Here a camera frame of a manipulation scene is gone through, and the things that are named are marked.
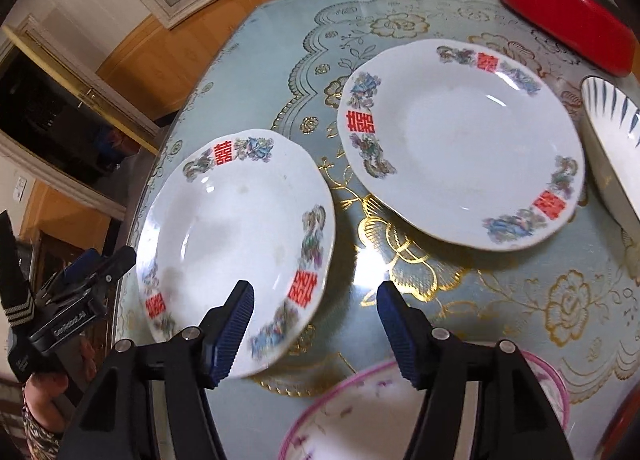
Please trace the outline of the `person's left hand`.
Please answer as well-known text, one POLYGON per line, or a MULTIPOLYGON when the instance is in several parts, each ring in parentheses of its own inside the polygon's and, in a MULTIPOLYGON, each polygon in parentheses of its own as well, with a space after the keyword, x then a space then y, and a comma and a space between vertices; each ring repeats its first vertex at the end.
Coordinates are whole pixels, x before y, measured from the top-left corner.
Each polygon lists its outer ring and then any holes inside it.
MULTIPOLYGON (((82 357, 82 373, 90 383, 96 376, 94 348, 85 338, 79 336, 78 353, 82 357)), ((26 382, 24 396, 26 406, 35 420, 48 432, 63 433, 67 419, 61 414, 54 401, 64 394, 68 388, 68 377, 62 372, 36 373, 26 382)))

